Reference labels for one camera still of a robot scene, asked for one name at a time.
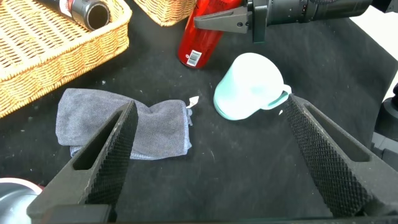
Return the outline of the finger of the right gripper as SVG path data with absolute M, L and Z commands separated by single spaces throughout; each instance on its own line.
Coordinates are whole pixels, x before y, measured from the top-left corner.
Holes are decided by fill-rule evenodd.
M 194 17 L 197 29 L 217 30 L 245 34 L 248 32 L 251 13 L 244 6 L 214 14 Z

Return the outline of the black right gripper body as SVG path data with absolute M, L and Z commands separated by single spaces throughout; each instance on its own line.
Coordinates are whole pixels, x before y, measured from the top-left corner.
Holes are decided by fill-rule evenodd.
M 272 25 L 308 23 L 363 14 L 371 0 L 252 0 L 247 2 L 252 41 L 265 41 L 266 28 Z

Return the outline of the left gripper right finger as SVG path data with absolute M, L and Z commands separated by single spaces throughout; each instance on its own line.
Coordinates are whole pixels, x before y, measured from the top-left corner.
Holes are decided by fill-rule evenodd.
M 324 203 L 336 217 L 397 215 L 397 171 L 309 101 L 284 113 Z

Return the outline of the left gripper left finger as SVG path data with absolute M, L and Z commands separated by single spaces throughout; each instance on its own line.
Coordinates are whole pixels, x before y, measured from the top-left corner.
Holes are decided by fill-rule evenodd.
M 27 207 L 32 222 L 114 222 L 137 120 L 133 101 L 118 108 Z

